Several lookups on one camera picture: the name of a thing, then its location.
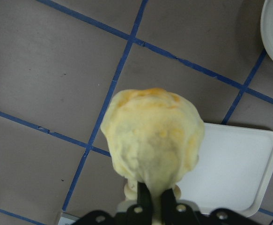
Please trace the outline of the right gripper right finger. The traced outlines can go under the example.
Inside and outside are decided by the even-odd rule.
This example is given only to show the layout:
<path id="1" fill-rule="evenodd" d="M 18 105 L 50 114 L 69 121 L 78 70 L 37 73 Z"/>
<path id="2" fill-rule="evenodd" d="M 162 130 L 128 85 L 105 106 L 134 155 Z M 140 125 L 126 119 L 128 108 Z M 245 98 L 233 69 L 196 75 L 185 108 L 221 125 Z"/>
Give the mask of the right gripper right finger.
<path id="1" fill-rule="evenodd" d="M 179 225 L 179 211 L 173 189 L 164 191 L 161 195 L 161 218 L 165 225 Z"/>

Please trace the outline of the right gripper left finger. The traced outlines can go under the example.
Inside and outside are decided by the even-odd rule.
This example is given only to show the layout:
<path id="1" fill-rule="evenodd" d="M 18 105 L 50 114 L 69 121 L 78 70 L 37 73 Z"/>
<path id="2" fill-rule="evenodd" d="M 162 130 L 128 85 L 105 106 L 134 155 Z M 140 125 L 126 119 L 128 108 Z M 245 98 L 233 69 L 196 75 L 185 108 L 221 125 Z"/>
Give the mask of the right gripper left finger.
<path id="1" fill-rule="evenodd" d="M 151 225 L 153 216 L 151 194 L 145 183 L 138 182 L 136 216 L 141 225 Z"/>

